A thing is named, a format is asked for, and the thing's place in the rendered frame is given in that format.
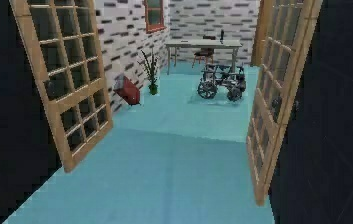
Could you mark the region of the wooden glazed room door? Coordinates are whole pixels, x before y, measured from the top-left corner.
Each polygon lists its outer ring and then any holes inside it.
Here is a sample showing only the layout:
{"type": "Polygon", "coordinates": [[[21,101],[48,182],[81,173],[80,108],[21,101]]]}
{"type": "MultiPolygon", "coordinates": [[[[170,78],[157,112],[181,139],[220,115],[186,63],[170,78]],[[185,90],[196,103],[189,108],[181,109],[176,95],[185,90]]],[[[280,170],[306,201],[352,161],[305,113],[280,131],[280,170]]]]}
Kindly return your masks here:
{"type": "Polygon", "coordinates": [[[295,108],[323,0],[261,0],[251,63],[259,67],[246,149],[254,200],[265,203],[295,108]]]}
{"type": "Polygon", "coordinates": [[[113,127],[93,0],[8,0],[63,169],[113,127]]]}

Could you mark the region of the green house plant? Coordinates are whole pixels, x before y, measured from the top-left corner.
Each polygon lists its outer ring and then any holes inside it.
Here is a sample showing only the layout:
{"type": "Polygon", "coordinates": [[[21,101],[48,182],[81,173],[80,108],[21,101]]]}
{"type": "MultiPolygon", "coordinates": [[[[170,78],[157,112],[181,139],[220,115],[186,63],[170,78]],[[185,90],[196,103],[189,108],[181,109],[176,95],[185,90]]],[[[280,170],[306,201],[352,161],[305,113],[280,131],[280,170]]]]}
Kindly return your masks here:
{"type": "Polygon", "coordinates": [[[151,95],[156,95],[158,93],[158,58],[154,55],[154,51],[151,51],[150,56],[148,56],[144,51],[141,51],[141,53],[144,57],[144,61],[141,62],[141,65],[144,66],[144,71],[149,81],[149,93],[151,95]]]}

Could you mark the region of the dark wheeled cart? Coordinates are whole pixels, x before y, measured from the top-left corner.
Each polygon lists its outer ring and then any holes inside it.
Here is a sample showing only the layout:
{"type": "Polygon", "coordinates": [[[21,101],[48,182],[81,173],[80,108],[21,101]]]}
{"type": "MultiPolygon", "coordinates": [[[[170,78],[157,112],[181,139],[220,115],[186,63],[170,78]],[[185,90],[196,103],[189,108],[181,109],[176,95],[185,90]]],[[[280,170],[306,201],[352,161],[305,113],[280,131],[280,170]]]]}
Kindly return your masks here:
{"type": "Polygon", "coordinates": [[[237,66],[237,69],[237,72],[233,72],[232,67],[228,65],[206,64],[197,87],[198,95],[203,99],[213,99],[218,87],[222,86],[228,90],[229,101],[238,101],[246,90],[246,80],[244,67],[237,66]]]}

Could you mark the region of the red framed window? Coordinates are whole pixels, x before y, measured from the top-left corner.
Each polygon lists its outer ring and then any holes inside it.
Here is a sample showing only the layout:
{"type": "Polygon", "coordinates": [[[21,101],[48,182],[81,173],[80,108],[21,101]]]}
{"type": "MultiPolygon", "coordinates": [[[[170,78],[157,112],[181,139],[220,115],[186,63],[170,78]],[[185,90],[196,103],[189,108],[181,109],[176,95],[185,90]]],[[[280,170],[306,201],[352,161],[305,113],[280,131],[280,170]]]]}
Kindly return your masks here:
{"type": "Polygon", "coordinates": [[[164,0],[143,0],[145,6],[146,32],[154,33],[165,28],[164,0]]]}

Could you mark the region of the brown wooden chair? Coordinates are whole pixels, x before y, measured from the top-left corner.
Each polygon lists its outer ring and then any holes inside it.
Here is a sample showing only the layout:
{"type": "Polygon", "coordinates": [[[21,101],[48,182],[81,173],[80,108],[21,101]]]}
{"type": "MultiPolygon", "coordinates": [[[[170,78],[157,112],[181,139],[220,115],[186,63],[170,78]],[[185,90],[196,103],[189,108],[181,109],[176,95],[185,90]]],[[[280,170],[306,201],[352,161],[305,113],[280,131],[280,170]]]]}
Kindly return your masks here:
{"type": "Polygon", "coordinates": [[[201,62],[201,59],[204,59],[205,62],[208,62],[208,59],[211,59],[211,62],[214,62],[213,59],[214,49],[213,48],[201,48],[199,51],[194,53],[194,59],[192,65],[195,65],[195,62],[201,62]]]}

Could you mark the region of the grey table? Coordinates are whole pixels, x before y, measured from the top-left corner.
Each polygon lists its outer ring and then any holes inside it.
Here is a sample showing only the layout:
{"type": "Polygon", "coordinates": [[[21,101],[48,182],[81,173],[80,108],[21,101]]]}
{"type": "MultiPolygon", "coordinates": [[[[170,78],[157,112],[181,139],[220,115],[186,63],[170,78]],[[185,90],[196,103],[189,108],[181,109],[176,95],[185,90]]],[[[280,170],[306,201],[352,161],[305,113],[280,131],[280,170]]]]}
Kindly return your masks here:
{"type": "Polygon", "coordinates": [[[238,50],[242,47],[239,40],[210,40],[210,39],[170,39],[165,42],[167,50],[167,74],[170,74],[171,49],[174,48],[213,48],[213,49],[231,49],[232,60],[231,68],[234,69],[238,50]]]}

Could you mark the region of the red bin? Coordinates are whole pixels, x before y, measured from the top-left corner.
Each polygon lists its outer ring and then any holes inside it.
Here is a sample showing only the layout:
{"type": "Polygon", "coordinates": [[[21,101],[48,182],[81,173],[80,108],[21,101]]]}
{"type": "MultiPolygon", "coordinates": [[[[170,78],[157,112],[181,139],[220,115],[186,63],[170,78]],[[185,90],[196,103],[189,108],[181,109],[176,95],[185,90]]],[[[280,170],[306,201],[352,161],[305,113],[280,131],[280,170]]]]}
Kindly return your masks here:
{"type": "Polygon", "coordinates": [[[129,105],[140,103],[140,90],[123,74],[116,78],[113,91],[129,105]]]}

